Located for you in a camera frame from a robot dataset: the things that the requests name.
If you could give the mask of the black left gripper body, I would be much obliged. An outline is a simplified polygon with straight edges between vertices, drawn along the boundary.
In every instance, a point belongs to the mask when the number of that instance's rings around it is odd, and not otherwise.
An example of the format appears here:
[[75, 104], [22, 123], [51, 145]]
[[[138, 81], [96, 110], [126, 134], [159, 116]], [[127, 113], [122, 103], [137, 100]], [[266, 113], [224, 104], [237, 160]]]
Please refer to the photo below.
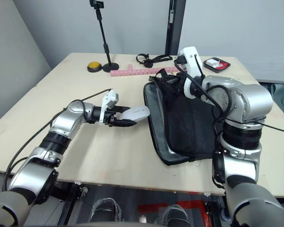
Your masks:
[[115, 107], [106, 109], [104, 112], [103, 123], [105, 125], [108, 125], [109, 127], [114, 127], [116, 122], [115, 114], [116, 114]]

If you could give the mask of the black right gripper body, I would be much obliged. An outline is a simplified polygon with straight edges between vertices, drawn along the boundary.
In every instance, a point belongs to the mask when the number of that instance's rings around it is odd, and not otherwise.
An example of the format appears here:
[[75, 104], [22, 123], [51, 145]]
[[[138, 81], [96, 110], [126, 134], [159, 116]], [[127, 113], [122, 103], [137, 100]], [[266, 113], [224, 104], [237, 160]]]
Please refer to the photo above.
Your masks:
[[174, 82], [174, 90], [176, 95], [183, 95], [184, 94], [184, 84], [186, 81], [186, 76], [182, 72], [178, 72], [175, 75], [175, 82]]

